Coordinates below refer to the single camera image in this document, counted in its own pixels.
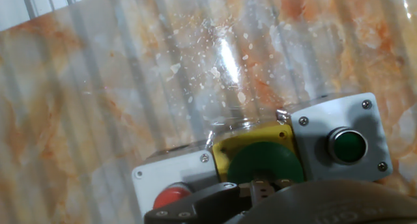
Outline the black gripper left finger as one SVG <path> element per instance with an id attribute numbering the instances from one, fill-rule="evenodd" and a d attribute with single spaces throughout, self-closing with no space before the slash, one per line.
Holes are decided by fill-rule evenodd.
<path id="1" fill-rule="evenodd" d="M 266 197 L 266 182 L 245 184 L 223 182 L 145 214 L 145 224 L 238 223 Z"/>

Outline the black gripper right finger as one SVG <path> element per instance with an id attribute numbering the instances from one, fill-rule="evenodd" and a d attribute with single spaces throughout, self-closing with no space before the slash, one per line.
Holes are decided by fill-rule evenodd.
<path id="1" fill-rule="evenodd" d="M 416 198 L 374 182 L 304 182 L 277 191 L 229 222 L 416 223 Z"/>

